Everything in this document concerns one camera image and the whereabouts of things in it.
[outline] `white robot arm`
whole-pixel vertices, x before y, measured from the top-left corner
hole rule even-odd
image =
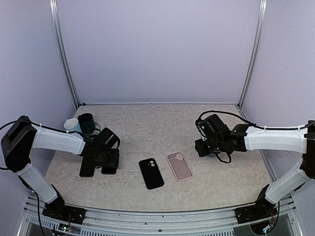
[[[38,125],[27,116],[19,117],[1,140],[7,168],[46,203],[43,214],[65,221],[71,215],[71,222],[77,224],[82,224],[85,210],[64,205],[59,192],[31,163],[31,149],[59,150],[82,156],[81,176],[81,172],[86,169],[94,172],[94,168],[98,167],[118,168],[119,143],[119,138],[108,128],[90,138],[82,133],[69,133]]]
[[[307,125],[297,127],[259,127],[249,122],[249,124],[238,124],[229,130],[217,115],[211,115],[204,120],[200,116],[196,126],[203,136],[203,139],[195,141],[195,149],[199,156],[214,154],[222,161],[219,154],[225,152],[229,156],[229,162],[222,161],[225,163],[231,162],[230,155],[234,151],[269,149],[302,154],[302,158],[291,170],[261,190],[255,205],[236,209],[238,223],[276,214],[275,204],[281,198],[315,178],[315,121],[313,120]]]

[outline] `phone case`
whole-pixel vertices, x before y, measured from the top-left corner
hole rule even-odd
[[[87,160],[87,158],[83,157],[79,176],[80,177],[93,177],[95,170],[94,170],[94,168],[88,167],[86,160]]]
[[[147,189],[155,189],[164,185],[164,180],[153,158],[139,161],[140,170]]]
[[[193,177],[186,159],[180,152],[168,155],[167,160],[177,181]]]
[[[101,173],[103,175],[115,175],[117,173],[117,169],[110,167],[102,167]]]

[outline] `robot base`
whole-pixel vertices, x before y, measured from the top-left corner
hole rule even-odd
[[[266,209],[260,208],[257,205],[244,206],[235,209],[237,223],[239,224],[265,219],[271,217],[272,214],[276,215],[277,213],[275,207]]]
[[[79,207],[64,205],[62,213],[55,213],[49,207],[45,207],[43,215],[57,220],[82,225],[86,210]]]

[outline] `black phone case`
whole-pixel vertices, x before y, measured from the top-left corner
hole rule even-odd
[[[117,173],[117,169],[110,167],[102,167],[101,173],[103,175],[115,175]]]
[[[94,168],[90,168],[86,164],[86,157],[83,157],[82,165],[80,169],[80,177],[93,177],[94,176]]]
[[[140,170],[147,189],[155,189],[164,185],[164,180],[153,158],[139,161]]]

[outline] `black cable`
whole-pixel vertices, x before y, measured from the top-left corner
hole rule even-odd
[[[229,163],[231,163],[231,162],[232,162],[232,158],[231,158],[231,155],[230,155],[230,154],[227,154],[227,156],[228,156],[228,161],[223,161],[223,160],[219,157],[219,155],[218,155],[218,154],[216,154],[216,157],[217,157],[217,159],[218,159],[220,162],[223,162],[223,163],[229,164]]]
[[[39,226],[40,226],[40,230],[41,232],[43,233],[44,236],[46,236],[45,232],[44,232],[44,229],[41,225],[41,220],[40,220],[40,212],[39,212],[39,196],[36,192],[34,192],[36,197],[37,197],[37,214],[38,214],[38,221],[39,221]]]
[[[258,125],[256,125],[255,123],[250,122],[249,120],[246,120],[246,119],[242,118],[241,116],[236,115],[236,114],[234,114],[234,113],[231,113],[231,112],[223,112],[223,111],[213,111],[213,110],[211,110],[211,111],[206,111],[206,112],[201,113],[201,115],[199,116],[199,118],[196,120],[196,126],[198,125],[199,122],[202,121],[201,117],[202,117],[204,114],[207,114],[207,113],[220,113],[220,114],[231,115],[231,116],[237,117],[238,119],[240,119],[240,120],[242,120],[243,122],[249,124],[250,126],[253,126],[253,127],[255,127],[255,128],[258,128],[258,129],[264,129],[264,130],[299,130],[299,129],[306,129],[306,128],[308,128],[308,127],[310,127],[310,126],[312,126],[312,125],[315,124],[315,120],[314,120],[312,123],[306,124],[306,125],[304,125],[303,127],[300,127],[300,128],[297,128],[297,127],[295,127],[295,128],[268,128],[268,127],[266,127],[266,128],[265,128],[265,127],[258,126]]]
[[[40,125],[40,124],[37,124],[37,123],[32,122],[32,121],[30,121],[30,120],[14,120],[14,121],[11,121],[11,122],[9,122],[9,123],[7,123],[7,124],[1,126],[1,127],[0,127],[0,130],[6,128],[8,125],[11,125],[11,124],[14,124],[14,123],[23,123],[23,122],[24,122],[24,123],[33,124],[33,125],[36,125],[36,126],[38,126],[38,127],[43,127],[43,128],[46,128],[46,129],[50,129],[50,130],[62,132],[62,133],[69,133],[69,134],[71,134],[71,133],[79,133],[79,134],[81,134],[80,132],[77,132],[77,131],[70,131],[70,132],[68,132],[68,131],[65,131],[65,130],[55,129],[55,128],[52,128],[52,127],[49,127],[49,126],[45,126],[45,125]]]
[[[117,140],[117,147],[115,149],[118,149],[120,146],[120,139]]]
[[[274,230],[274,228],[276,227],[277,222],[278,222],[278,220],[279,220],[279,215],[280,215],[280,201],[278,201],[278,214],[277,214],[276,222],[275,222],[275,224],[273,225],[273,227],[272,227],[267,233],[270,233],[271,231]]]

